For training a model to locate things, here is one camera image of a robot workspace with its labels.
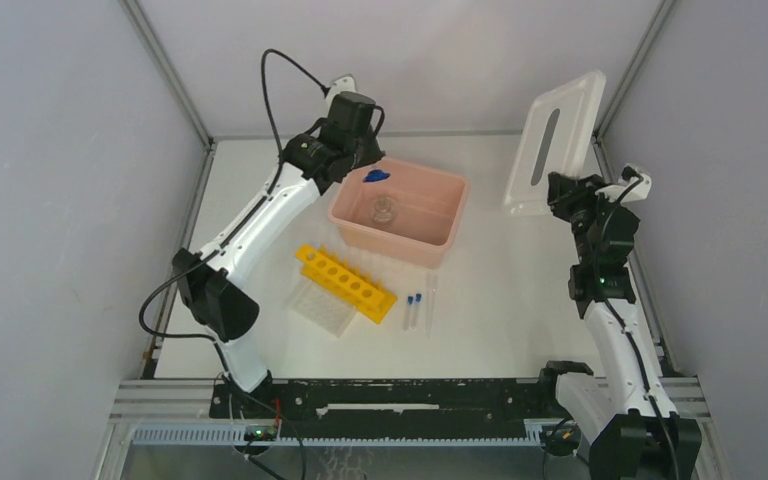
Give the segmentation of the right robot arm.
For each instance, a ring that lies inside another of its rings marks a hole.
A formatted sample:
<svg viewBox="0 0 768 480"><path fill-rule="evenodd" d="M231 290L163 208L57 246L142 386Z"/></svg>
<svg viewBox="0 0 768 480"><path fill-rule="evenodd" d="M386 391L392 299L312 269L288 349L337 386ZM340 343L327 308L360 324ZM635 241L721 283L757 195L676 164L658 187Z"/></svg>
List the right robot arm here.
<svg viewBox="0 0 768 480"><path fill-rule="evenodd" d="M567 413L577 425L593 479L634 478L643 467L667 479L689 479L701 430L681 416L657 362L644 351L627 266L640 220L624 203L646 198L651 180L631 167L619 184L559 172L547 179L548 208L569 224L577 251L569 296L597 347L608 389L602 391L582 363L549 363L544 371L553 379L538 388L539 406L552 416Z"/></svg>

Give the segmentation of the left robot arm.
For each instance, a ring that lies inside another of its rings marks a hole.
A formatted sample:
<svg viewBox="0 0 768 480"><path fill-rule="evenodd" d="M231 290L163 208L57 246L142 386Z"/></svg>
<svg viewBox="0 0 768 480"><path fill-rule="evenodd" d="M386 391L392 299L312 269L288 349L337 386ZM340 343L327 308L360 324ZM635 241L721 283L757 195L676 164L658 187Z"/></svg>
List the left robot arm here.
<svg viewBox="0 0 768 480"><path fill-rule="evenodd" d="M350 172L384 156L377 135L383 108L351 91L336 94L326 116L278 144L278 163L234 220L196 252L180 249L172 265L184 306L206 331L234 404L250 417L271 407L270 371L259 357L253 327L258 303L244 290L254 266L286 227Z"/></svg>

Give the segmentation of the pink plastic bin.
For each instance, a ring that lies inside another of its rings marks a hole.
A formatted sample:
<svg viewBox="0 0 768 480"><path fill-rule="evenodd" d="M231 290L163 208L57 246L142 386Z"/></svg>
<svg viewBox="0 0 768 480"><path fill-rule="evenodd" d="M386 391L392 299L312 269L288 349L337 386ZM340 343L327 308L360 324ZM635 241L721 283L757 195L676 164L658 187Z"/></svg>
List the pink plastic bin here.
<svg viewBox="0 0 768 480"><path fill-rule="evenodd" d="M391 176L364 183L372 169ZM469 180L456 173L385 157L349 173L328 209L328 219L349 247L428 269L437 269L451 249L470 193ZM376 228L371 202L387 195L398 202L392 225Z"/></svg>

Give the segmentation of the blue bottle cap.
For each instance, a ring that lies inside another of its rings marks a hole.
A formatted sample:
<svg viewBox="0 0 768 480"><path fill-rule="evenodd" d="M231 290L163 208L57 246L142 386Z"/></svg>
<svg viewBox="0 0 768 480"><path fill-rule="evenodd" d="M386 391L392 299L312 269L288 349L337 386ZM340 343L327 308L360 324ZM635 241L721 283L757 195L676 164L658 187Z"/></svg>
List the blue bottle cap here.
<svg viewBox="0 0 768 480"><path fill-rule="evenodd" d="M389 172L383 171L381 169L372 169L370 170L365 177L363 178L364 183L377 183L384 180L387 180L391 174Z"/></svg>

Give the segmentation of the small glass flask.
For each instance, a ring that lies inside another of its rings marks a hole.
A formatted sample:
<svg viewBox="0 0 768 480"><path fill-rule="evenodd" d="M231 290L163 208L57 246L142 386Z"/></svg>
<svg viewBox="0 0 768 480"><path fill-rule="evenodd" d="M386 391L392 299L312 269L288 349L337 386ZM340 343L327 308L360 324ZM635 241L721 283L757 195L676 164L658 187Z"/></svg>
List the small glass flask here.
<svg viewBox="0 0 768 480"><path fill-rule="evenodd" d="M393 224L398 215L398 202L387 195L375 197L371 202L370 220L376 228L386 228Z"/></svg>

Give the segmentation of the white plastic bin lid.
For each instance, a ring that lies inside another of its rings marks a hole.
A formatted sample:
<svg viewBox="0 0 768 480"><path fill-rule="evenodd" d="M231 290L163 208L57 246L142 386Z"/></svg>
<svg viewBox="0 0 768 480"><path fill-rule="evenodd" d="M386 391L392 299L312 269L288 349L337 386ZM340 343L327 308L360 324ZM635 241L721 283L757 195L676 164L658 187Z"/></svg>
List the white plastic bin lid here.
<svg viewBox="0 0 768 480"><path fill-rule="evenodd" d="M548 175L581 175L605 85L593 70L533 101L503 195L506 214L547 214Z"/></svg>

